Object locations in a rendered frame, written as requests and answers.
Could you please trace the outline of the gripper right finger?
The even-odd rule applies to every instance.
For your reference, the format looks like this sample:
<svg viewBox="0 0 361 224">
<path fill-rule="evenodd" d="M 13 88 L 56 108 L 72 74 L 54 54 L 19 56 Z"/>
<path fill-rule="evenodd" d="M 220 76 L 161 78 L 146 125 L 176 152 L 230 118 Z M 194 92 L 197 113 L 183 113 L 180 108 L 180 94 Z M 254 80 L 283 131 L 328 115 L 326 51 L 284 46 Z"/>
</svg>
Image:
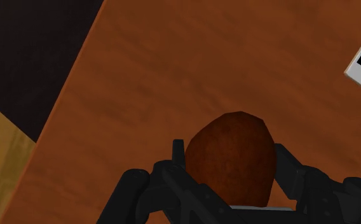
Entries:
<svg viewBox="0 0 361 224">
<path fill-rule="evenodd" d="M 275 180 L 308 224 L 361 224 L 361 178 L 337 182 L 320 169 L 301 164 L 286 147 L 275 144 Z"/>
</svg>

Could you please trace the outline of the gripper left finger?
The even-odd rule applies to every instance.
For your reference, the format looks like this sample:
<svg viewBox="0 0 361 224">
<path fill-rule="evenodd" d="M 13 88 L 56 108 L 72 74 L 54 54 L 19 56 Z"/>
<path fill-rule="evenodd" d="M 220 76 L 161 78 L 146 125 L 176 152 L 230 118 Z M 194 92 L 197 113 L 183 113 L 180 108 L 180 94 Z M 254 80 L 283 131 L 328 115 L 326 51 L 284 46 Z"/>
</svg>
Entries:
<svg viewBox="0 0 361 224">
<path fill-rule="evenodd" d="M 97 224 L 146 224 L 163 211 L 170 224 L 240 224 L 240 217 L 209 186 L 185 170 L 184 141 L 172 143 L 172 159 L 151 173 L 129 169 L 120 177 Z"/>
</svg>

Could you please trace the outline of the brown egg-shaped fruit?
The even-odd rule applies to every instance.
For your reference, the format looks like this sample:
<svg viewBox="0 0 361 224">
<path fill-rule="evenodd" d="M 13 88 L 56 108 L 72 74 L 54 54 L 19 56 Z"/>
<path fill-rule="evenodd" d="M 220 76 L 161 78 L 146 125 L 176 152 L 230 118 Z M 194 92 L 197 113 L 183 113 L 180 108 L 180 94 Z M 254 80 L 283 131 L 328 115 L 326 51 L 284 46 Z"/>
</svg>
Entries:
<svg viewBox="0 0 361 224">
<path fill-rule="evenodd" d="M 273 138 L 262 119 L 225 113 L 192 138 L 186 171 L 231 206 L 265 207 L 276 171 Z"/>
</svg>

